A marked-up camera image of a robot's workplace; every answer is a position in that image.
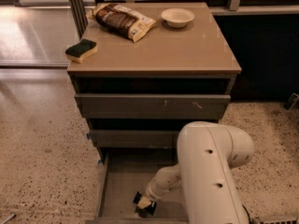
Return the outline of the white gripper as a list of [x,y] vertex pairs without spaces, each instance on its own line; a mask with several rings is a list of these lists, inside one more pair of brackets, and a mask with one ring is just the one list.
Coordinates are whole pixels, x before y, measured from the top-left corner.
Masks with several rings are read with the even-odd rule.
[[138,197],[137,206],[145,209],[152,205],[152,201],[158,201],[166,194],[166,189],[160,187],[155,180],[151,180],[146,187],[146,194]]

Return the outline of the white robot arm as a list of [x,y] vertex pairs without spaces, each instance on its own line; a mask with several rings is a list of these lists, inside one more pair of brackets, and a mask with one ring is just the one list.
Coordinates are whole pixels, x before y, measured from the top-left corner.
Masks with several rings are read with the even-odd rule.
[[231,170],[253,155],[252,138],[235,126],[188,123],[178,134],[178,163],[160,169],[134,203],[152,214],[158,200],[181,188],[190,224],[250,224]]

